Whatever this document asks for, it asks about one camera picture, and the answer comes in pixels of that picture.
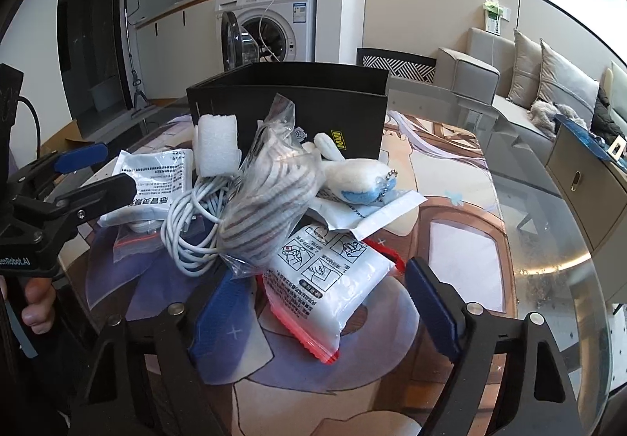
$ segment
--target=black box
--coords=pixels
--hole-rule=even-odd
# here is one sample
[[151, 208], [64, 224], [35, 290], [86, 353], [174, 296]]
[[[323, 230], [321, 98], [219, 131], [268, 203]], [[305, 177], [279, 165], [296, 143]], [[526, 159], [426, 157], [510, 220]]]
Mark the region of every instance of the black box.
[[387, 70], [321, 62], [260, 62], [187, 88], [194, 124], [203, 114], [237, 116], [246, 155], [257, 121], [277, 93], [296, 106], [296, 126], [313, 140], [328, 133], [345, 158], [379, 158], [388, 107]]

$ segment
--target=yellow logo sticker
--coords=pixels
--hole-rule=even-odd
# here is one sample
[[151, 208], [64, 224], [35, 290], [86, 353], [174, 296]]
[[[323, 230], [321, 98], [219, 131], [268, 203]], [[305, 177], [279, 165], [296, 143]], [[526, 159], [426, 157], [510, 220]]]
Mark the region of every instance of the yellow logo sticker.
[[346, 143], [344, 142], [344, 136], [342, 132], [336, 132], [335, 130], [331, 130], [331, 136], [335, 141], [335, 145], [338, 149], [346, 149]]

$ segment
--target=instruction diagram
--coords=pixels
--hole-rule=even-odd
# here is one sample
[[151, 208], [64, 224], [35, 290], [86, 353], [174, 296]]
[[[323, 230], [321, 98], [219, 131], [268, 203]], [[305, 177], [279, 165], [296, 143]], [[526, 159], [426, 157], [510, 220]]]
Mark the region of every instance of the instruction diagram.
[[340, 254], [347, 261], [354, 263], [366, 251], [366, 245], [344, 235], [333, 243], [331, 250]]
[[328, 291], [342, 276], [321, 259], [316, 259], [301, 275], [322, 291]]
[[296, 240], [291, 240], [287, 245], [281, 248], [279, 256], [283, 261], [289, 264], [289, 266], [298, 271], [314, 256], [314, 253], [307, 250], [304, 246], [299, 245], [299, 242]]
[[337, 235], [336, 233], [329, 233], [327, 227], [324, 225], [309, 226], [305, 228], [305, 232], [313, 236], [316, 240], [327, 245]]

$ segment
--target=blue patch on plush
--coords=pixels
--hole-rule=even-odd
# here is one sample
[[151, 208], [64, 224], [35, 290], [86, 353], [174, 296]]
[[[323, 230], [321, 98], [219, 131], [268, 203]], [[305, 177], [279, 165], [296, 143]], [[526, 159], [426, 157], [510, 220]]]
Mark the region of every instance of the blue patch on plush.
[[342, 196], [345, 201], [349, 202], [349, 204], [372, 204], [377, 201], [380, 196], [390, 190], [393, 190], [396, 186], [396, 177], [393, 177], [389, 180], [384, 180], [382, 178], [378, 179], [377, 188], [374, 190], [370, 190], [368, 192], [349, 192], [342, 191]]

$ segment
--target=blue gripper pad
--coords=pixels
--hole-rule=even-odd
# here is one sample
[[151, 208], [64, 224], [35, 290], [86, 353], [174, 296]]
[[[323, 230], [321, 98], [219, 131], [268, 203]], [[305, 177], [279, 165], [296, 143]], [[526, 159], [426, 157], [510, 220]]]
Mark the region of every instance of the blue gripper pad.
[[107, 160], [109, 149], [106, 144], [92, 144], [63, 153], [54, 164], [54, 171], [59, 174], [69, 174], [84, 169], [93, 164]]
[[220, 384], [241, 361], [252, 329], [252, 280], [233, 278], [229, 269], [196, 318], [194, 342], [189, 348], [203, 381]]
[[436, 349], [455, 363], [462, 352], [458, 341], [457, 324], [415, 259], [407, 262], [405, 286], [420, 314], [420, 319], [427, 326]]

